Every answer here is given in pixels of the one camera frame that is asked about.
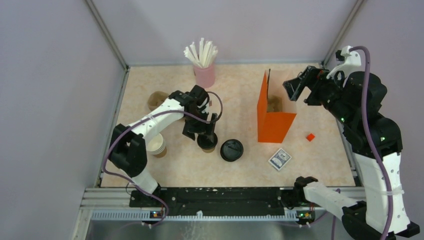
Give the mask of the stack of brown paper cups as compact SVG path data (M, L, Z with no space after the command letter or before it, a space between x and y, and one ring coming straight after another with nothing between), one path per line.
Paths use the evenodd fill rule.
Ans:
M146 145L146 151L148 154L156 158L162 158L167 154L166 142L160 133L148 142Z

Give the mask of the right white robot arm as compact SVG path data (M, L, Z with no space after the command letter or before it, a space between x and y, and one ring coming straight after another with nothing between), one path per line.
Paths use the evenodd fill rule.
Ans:
M346 232L356 240L394 240L420 233L411 221L403 201L400 180L400 127L380 114L387 88L369 71L349 76L339 70L308 66L298 77L283 83L291 101L297 101L305 88L305 103L323 106L343 127L362 173L365 200L356 201L325 187L314 177L295 181L293 200L299 206L318 204L340 219Z

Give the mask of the orange paper bag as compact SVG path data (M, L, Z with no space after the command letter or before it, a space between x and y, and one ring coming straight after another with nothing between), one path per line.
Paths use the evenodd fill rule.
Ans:
M282 70L270 68L264 72L256 106L259 143L282 143L295 120L296 103L289 100L283 87L287 77L287 73ZM270 96L282 98L282 112L267 112L267 99Z

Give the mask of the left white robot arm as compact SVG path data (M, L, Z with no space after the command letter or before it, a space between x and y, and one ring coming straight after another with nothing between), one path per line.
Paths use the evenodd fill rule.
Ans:
M209 151L216 147L218 136L215 125L221 113L210 113L211 91L195 85L191 91L172 92L151 113L129 125L118 124L112 131L109 148L102 162L102 170L108 174L106 162L110 161L125 174L122 176L143 191L141 200L149 207L160 202L159 183L147 170L147 146L154 137L173 123L183 119L182 134L198 146Z

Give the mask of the single black cup lid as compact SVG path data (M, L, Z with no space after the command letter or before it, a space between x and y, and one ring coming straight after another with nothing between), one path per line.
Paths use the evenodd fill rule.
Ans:
M216 133L211 135L199 134L196 142L202 150L211 150L216 147L218 143L218 136Z

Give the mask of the single brown paper cup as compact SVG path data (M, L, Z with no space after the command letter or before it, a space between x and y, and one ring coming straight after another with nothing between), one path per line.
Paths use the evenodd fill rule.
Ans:
M210 149L205 149L205 148L202 148L202 151L204 152L204 153L212 153L213 151L215 150L215 147L213 147L213 148L210 148Z

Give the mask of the single brown pulp carrier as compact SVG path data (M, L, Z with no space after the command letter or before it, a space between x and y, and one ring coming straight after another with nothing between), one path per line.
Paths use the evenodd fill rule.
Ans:
M278 113L283 111L283 102L282 98L279 96L271 95L267 98L267 108L268 113Z

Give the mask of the stack of black cup lids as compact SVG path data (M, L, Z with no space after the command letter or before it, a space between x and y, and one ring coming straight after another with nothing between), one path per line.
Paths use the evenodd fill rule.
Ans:
M227 162L234 162L242 157L243 144L237 139L226 140L220 148L220 156Z

